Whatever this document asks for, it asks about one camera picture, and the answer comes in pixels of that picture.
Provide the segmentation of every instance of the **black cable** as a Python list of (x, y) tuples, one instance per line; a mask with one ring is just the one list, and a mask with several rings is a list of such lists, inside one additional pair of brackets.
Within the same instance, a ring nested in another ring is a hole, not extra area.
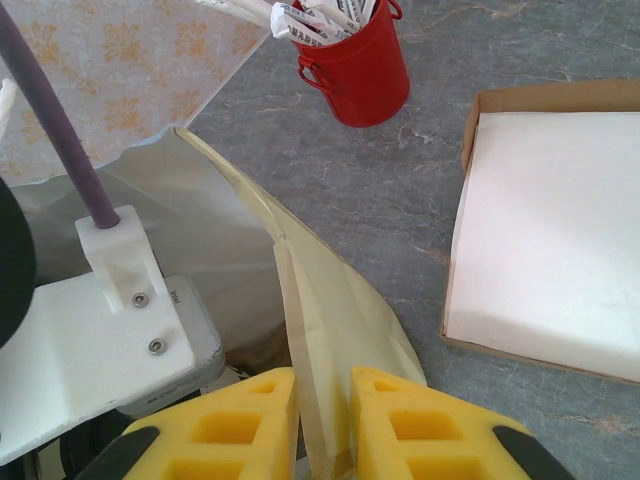
[(96, 227), (105, 229), (117, 225), (120, 218), (93, 170), (64, 108), (1, 1), (0, 54), (58, 152)]

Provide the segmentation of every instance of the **gray marble surface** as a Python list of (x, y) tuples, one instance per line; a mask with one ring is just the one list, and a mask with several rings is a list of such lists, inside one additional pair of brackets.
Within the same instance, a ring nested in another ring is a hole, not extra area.
[(342, 126), (268, 40), (192, 130), (257, 180), (385, 296), (430, 385), (524, 422), (580, 480), (640, 478), (640, 389), (445, 346), (438, 325), (482, 89), (640, 75), (637, 0), (400, 0), (412, 80), (385, 124)]

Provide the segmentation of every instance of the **orange floral pattern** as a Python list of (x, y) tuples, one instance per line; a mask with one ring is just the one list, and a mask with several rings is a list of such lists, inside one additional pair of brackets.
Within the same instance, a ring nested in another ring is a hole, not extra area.
[[(2, 0), (96, 166), (184, 124), (268, 32), (193, 0)], [(0, 79), (9, 77), (0, 62)], [(64, 172), (20, 93), (0, 148), (10, 185)]]

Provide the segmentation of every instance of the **cardboard box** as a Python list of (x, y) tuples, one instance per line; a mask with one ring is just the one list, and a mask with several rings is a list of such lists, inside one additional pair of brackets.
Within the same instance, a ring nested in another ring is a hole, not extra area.
[[(576, 83), (556, 83), (536, 86), (524, 86), (478, 92), (471, 105), (464, 129), (464, 140), (460, 160), (465, 174), (473, 157), (478, 121), (481, 113), (504, 112), (640, 112), (640, 79), (608, 79)], [(447, 292), (451, 289), (452, 275), (450, 267)], [(577, 371), (590, 375), (613, 378), (624, 383), (634, 382), (596, 374), (586, 370), (539, 361), (514, 355), (482, 345), (451, 339), (446, 336), (445, 313), (449, 298), (443, 310), (440, 336), (449, 345), (467, 348), (480, 353), (488, 353), (515, 360), (547, 365), (563, 370)]]

